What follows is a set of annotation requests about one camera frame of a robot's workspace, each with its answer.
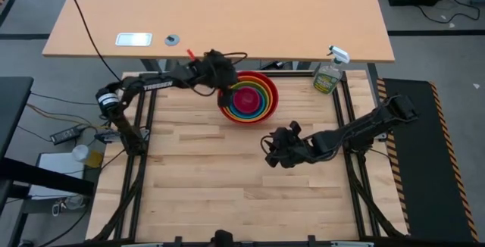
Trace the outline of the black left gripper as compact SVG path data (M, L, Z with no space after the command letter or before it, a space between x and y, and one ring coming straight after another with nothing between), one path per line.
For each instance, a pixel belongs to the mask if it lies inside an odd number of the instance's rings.
M223 53L212 49L205 52L202 59L202 76L199 82L218 90L217 106L226 108L231 105L232 85L238 83L238 76L232 61Z

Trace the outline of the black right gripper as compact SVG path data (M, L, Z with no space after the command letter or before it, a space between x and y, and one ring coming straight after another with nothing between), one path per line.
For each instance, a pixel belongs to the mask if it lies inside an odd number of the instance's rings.
M297 164L313 164L315 160L311 157L311 150L308 143L299 138L302 129L296 121L292 121L289 128L278 127L270 133L270 154L265 160L270 167L280 164L283 168L292 168Z

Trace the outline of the small pink plastic bowl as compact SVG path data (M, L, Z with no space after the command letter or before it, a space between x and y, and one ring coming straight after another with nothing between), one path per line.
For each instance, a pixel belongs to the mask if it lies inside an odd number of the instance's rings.
M251 86L244 86L236 90L233 95L233 108L242 114L252 114L259 110L262 103L262 95Z

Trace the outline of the blue plastic bowl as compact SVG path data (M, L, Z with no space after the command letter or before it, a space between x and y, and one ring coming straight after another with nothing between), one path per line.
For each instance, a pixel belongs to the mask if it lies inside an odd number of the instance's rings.
M265 108L265 105L266 105L265 97L264 97L264 94L263 94L263 93L260 91L260 89L258 89L258 88L256 88L256 89L257 89L257 90L260 92L260 94L262 95L262 103L261 103L261 107L259 108L259 110L258 110L258 111L256 111L255 113L252 113L252 114L242 114L242 113L239 113L238 111L236 111L236 110L233 108L232 104L231 104L231 106L230 106L230 110L231 110L231 111L232 111L232 112L233 112L233 113L234 113L236 116L239 116L239 117L249 117L249 118L251 118L251 117L257 117L258 115L260 115L260 114L263 112L263 110L264 110L264 108Z

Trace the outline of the lime green plastic bowl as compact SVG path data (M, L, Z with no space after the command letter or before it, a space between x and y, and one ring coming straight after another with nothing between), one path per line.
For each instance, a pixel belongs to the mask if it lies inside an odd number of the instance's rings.
M249 118L249 117L239 117L239 116L236 116L230 110L230 106L229 107L226 107L226 108L223 108L223 110L233 120L238 121L240 123L248 123L248 124L250 124L250 123L255 123L256 121L262 120L267 115L267 113L271 109L271 105L273 104L273 96L271 94L270 87L265 82L261 82L258 79L256 79L256 80L243 80L242 82L237 83L236 85L233 86L234 93L235 93L235 91L238 88L240 88L242 86L253 86L255 88L260 89L260 91L264 94L265 101L266 101L266 105L265 105L265 108L264 108L263 112L260 115L258 115L257 117L251 117L251 118Z

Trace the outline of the light wood desk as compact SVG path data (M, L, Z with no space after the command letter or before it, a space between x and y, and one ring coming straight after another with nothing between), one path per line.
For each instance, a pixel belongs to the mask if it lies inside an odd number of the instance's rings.
M118 33L151 33L152 43L116 46ZM170 34L177 45L164 43ZM395 59L378 0L66 0L43 53L184 58L215 49L323 61L330 45L354 62Z

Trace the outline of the spray bottle with white trigger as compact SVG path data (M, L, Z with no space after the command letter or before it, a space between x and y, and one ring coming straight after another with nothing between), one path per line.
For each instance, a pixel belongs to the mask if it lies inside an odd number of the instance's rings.
M330 56L329 64L318 65L314 70L312 83L317 91L327 95L335 90L338 82L342 78L343 73L340 70L340 65L348 64L351 61L348 52L335 45L330 45L329 51L327 54L327 56Z

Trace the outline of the black rounded object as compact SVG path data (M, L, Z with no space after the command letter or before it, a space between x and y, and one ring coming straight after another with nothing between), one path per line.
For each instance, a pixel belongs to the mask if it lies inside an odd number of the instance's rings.
M211 243L214 247L233 247L233 234L226 230L217 230Z

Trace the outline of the yellow container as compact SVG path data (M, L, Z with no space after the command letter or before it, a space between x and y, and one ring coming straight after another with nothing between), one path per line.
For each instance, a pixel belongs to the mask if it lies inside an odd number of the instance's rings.
M87 156L84 164L88 167L98 168L102 166L103 154L97 151L91 151Z

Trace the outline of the clear plastic cup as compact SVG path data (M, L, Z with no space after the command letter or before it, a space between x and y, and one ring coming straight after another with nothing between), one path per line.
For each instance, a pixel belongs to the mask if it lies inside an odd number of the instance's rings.
M77 145L72 151L71 155L75 161L85 163L89 159L89 147L87 145Z

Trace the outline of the black mat with hazard stripes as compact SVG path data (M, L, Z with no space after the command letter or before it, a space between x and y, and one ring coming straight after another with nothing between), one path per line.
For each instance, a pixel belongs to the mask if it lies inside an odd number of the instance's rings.
M479 240L436 86L427 81L376 81L380 99L407 95L418 119L386 138L405 225L413 239Z

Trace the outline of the black power adapter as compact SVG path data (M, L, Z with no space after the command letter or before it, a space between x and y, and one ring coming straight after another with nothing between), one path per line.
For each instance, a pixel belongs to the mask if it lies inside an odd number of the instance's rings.
M53 145L59 145L61 143L79 138L81 133L82 130L79 127L71 127L50 135L50 140L52 141Z

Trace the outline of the white box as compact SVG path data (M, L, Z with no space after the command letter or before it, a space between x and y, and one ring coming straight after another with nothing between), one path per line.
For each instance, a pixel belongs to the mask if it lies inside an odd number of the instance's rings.
M71 153L42 153L39 156L38 167L46 170L67 174L77 179L83 178L84 164L76 161ZM32 199L53 199L76 195L73 192L50 189L44 186L32 185L29 196Z

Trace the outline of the black side table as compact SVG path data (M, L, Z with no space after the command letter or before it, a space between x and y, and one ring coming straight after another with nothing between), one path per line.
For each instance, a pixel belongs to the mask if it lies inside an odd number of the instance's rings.
M32 85L32 77L0 77L0 160L8 150Z

